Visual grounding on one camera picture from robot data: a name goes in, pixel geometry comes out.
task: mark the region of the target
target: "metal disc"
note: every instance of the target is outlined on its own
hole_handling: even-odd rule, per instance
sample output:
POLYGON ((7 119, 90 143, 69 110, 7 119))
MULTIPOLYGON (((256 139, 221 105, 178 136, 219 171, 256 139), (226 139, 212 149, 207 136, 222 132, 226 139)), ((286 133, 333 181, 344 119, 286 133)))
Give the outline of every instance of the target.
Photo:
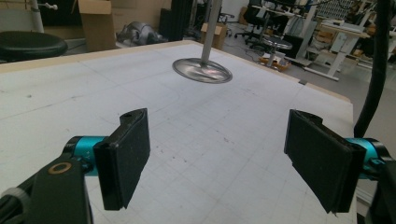
POLYGON ((173 68, 183 77, 205 83, 224 83, 233 79, 233 74, 227 68, 211 61, 202 63, 198 58, 177 60, 173 68))

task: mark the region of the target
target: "black stool seat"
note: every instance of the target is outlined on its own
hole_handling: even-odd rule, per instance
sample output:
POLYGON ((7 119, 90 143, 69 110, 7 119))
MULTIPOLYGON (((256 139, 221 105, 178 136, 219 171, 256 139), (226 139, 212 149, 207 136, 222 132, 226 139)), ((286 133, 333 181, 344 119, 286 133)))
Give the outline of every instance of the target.
POLYGON ((51 58, 67 52, 61 38, 37 32, 6 31, 0 33, 0 60, 7 62, 51 58))

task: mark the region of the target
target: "workbench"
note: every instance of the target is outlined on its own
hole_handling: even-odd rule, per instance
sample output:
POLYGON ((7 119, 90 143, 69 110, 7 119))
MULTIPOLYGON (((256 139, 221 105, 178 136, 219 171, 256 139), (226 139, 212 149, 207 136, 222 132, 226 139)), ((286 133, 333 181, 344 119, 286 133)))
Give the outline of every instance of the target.
POLYGON ((323 72, 320 72, 318 70, 315 70, 315 69, 312 69, 309 67, 305 67, 304 70, 315 73, 315 74, 323 76, 323 77, 327 77, 334 81, 338 81, 339 78, 334 76, 335 72, 339 69, 340 64, 344 61, 344 59, 348 55, 348 49, 351 49, 351 44, 352 44, 351 42, 352 42, 353 38, 356 38, 356 37, 368 38, 370 36, 364 32, 358 33, 358 32, 348 31, 348 29, 344 28, 343 26, 333 27, 333 26, 328 26, 325 23, 322 23, 321 27, 323 29, 328 29, 328 30, 332 30, 332 31, 336 31, 336 32, 342 32, 343 34, 346 35, 346 40, 345 40, 343 46, 341 47, 340 51, 338 51, 337 56, 335 57, 334 61, 332 62, 332 65, 330 66, 330 69, 328 70, 327 73, 323 73, 323 72))
POLYGON ((120 115, 147 108, 151 152, 129 207, 105 211, 97 177, 86 177, 95 223, 356 223, 355 201, 350 213, 326 214, 283 151, 290 109, 348 137, 352 103, 215 49, 210 60, 230 82, 172 69, 202 48, 182 41, 1 64, 0 192, 71 137, 109 135, 120 115))

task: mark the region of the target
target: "white table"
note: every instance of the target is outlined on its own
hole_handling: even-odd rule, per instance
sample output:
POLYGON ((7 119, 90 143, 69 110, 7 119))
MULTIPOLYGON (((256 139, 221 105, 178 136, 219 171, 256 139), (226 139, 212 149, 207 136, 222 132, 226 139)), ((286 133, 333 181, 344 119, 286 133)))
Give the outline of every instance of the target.
POLYGON ((217 50, 210 60, 233 72, 228 83, 173 71, 201 51, 184 41, 0 65, 0 191, 71 137, 109 135, 121 114, 147 107, 151 153, 128 209, 105 211, 86 178, 95 223, 356 223, 355 202, 326 214, 283 152, 290 109, 351 136, 352 104, 217 50))
POLYGON ((368 36, 366 33, 355 33, 355 32, 350 32, 346 29, 343 29, 342 26, 340 27, 332 27, 332 26, 328 26, 326 24, 321 24, 321 27, 324 29, 329 29, 329 30, 333 30, 333 31, 337 31, 337 32, 342 32, 346 35, 346 40, 344 42, 343 47, 341 47, 340 51, 338 51, 337 56, 334 59, 334 62, 332 63, 329 71, 327 73, 322 73, 319 72, 315 69, 309 68, 309 67, 305 67, 304 70, 315 73, 317 75, 323 76, 323 77, 327 77, 329 79, 338 81, 339 78, 335 77, 334 74, 337 71, 338 67, 340 66, 340 64, 344 61, 344 59, 346 58, 348 52, 347 50, 351 48, 351 41, 353 40, 353 38, 356 37, 360 37, 360 38, 367 38, 370 37, 368 36))

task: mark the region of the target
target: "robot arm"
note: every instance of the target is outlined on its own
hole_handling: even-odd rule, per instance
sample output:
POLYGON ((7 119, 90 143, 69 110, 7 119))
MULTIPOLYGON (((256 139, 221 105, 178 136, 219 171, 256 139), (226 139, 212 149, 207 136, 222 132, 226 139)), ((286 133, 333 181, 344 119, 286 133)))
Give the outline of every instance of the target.
POLYGON ((368 217, 396 223, 396 161, 374 139, 344 139, 323 119, 291 110, 285 153, 326 212, 349 211, 359 178, 378 180, 368 217))
POLYGON ((61 156, 8 189, 0 223, 93 223, 84 175, 98 175, 106 210, 127 207, 149 159, 147 109, 120 117, 109 137, 73 137, 61 156))

